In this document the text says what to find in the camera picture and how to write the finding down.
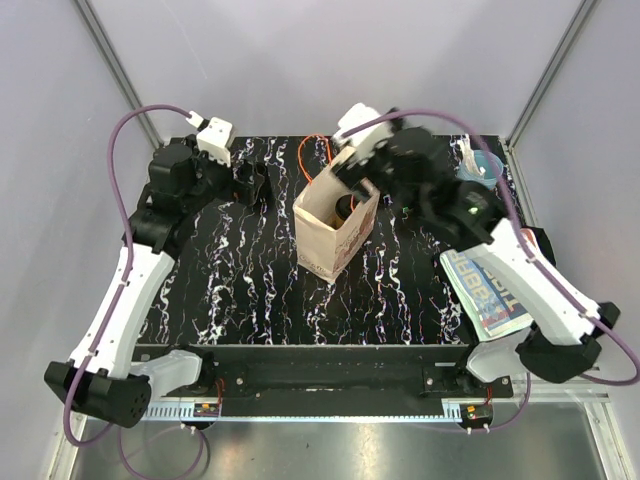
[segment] metal floor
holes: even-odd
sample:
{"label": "metal floor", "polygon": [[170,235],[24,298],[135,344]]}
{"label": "metal floor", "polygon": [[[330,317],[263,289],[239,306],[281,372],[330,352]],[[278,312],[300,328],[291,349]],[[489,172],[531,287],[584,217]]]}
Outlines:
{"label": "metal floor", "polygon": [[[496,423],[515,408],[497,405]],[[127,430],[125,451],[138,450],[169,426],[145,422]],[[100,427],[89,423],[86,436]],[[208,461],[203,456],[190,479],[605,479],[587,416],[577,404],[530,405],[512,428],[488,436],[441,434],[407,424],[224,422],[206,436]],[[197,449],[195,437],[174,431],[130,462],[147,477],[173,478],[188,468]],[[131,478],[118,460],[115,433],[78,453],[71,478]]]}

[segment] blue bowl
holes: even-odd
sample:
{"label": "blue bowl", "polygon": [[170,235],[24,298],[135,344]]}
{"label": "blue bowl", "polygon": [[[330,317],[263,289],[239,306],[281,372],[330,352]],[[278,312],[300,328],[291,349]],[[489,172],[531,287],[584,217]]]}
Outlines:
{"label": "blue bowl", "polygon": [[502,163],[500,158],[497,155],[494,155],[493,153],[491,154],[491,157],[489,158],[489,160],[487,160],[482,150],[474,150],[473,155],[476,160],[476,165],[478,166],[478,168],[483,167],[485,169],[484,177],[476,175],[470,172],[469,170],[467,170],[464,162],[460,163],[460,168],[458,169],[458,173],[456,176],[460,180],[472,180],[474,182],[481,183],[482,185],[487,187],[489,190],[495,188],[496,184],[498,183],[498,179],[493,173],[493,168],[491,168],[491,165],[489,165],[489,161],[492,161],[493,164],[496,167],[498,167],[498,170],[500,171],[500,175],[502,175],[502,172],[504,171],[504,164]]}

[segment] paper bag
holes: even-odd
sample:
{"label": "paper bag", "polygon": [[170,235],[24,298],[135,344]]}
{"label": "paper bag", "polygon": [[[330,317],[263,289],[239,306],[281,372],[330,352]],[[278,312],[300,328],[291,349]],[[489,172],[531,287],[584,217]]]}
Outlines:
{"label": "paper bag", "polygon": [[[343,149],[335,161],[343,161],[353,154],[351,150]],[[363,183],[371,197],[358,203],[338,229],[331,226],[336,202],[350,192],[331,173],[331,166],[325,167],[293,204],[298,264],[329,283],[335,282],[373,230],[380,192]]]}

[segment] table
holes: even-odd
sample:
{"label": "table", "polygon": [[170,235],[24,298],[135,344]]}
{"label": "table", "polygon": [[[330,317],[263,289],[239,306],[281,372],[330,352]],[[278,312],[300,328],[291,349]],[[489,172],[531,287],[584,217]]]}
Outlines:
{"label": "table", "polygon": [[[515,405],[500,405],[496,423],[515,410]],[[142,448],[167,427],[165,422],[147,422],[125,431],[125,451]],[[101,428],[98,422],[89,423],[85,437]],[[210,462],[202,460],[192,477],[202,480],[607,478],[588,414],[577,404],[531,405],[507,430],[471,437],[384,423],[221,422],[205,435]],[[130,478],[118,461],[117,448],[110,433],[96,447],[80,449],[71,478]],[[197,449],[195,438],[172,432],[131,463],[151,478],[173,478],[189,467]]]}
{"label": "table", "polygon": [[[333,285],[296,262],[292,205],[306,185],[303,137],[241,137],[234,158],[267,164],[275,203],[253,212],[217,203],[196,218],[190,243],[160,289],[140,344],[402,345],[467,341],[465,314],[440,269],[448,246],[379,207],[374,230]],[[457,136],[452,169],[460,162]],[[506,163],[498,137],[485,137]],[[313,176],[326,165],[321,140],[305,144]],[[512,197],[515,187],[505,168]]]}

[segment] orange cable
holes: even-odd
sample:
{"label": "orange cable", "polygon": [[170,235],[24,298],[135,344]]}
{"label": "orange cable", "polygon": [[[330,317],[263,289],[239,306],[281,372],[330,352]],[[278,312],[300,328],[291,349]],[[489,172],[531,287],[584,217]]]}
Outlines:
{"label": "orange cable", "polygon": [[489,405],[492,399],[493,399],[493,388],[491,388],[491,385],[489,385],[487,387],[487,399],[484,402],[484,405]]}
{"label": "orange cable", "polygon": [[302,140],[302,142],[300,142],[300,145],[298,146],[298,165],[300,165],[300,170],[302,170],[302,173],[304,174],[305,178],[309,183],[311,183],[313,178],[311,177],[311,175],[309,175],[309,172],[307,172],[307,170],[304,168],[304,163],[302,162],[302,147],[304,146],[307,140],[313,137],[319,137],[324,140],[327,146],[327,157],[329,159],[329,165],[331,165],[331,161],[333,160],[333,158],[331,157],[331,144],[329,143],[329,140],[327,139],[327,137],[325,137],[324,135],[320,135],[319,133],[314,133],[313,135],[309,135],[305,137]]}
{"label": "orange cable", "polygon": [[220,408],[220,405],[222,405],[222,396],[224,394],[224,380],[219,378],[216,380],[215,384],[218,390],[218,408]]}

